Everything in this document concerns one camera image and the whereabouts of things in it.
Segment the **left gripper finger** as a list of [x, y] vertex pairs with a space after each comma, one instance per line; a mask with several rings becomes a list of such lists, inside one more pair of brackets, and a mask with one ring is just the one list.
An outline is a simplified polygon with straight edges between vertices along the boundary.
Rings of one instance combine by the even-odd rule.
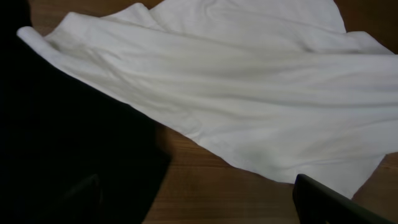
[[292, 197], [301, 224], [393, 224], [305, 174], [296, 177]]

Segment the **white t-shirt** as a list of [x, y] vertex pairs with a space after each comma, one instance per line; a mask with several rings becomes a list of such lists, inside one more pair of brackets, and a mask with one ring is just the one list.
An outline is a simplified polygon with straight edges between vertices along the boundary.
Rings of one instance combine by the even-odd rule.
[[133, 4], [17, 31], [67, 75], [240, 169], [352, 197], [397, 151], [397, 55], [326, 0]]

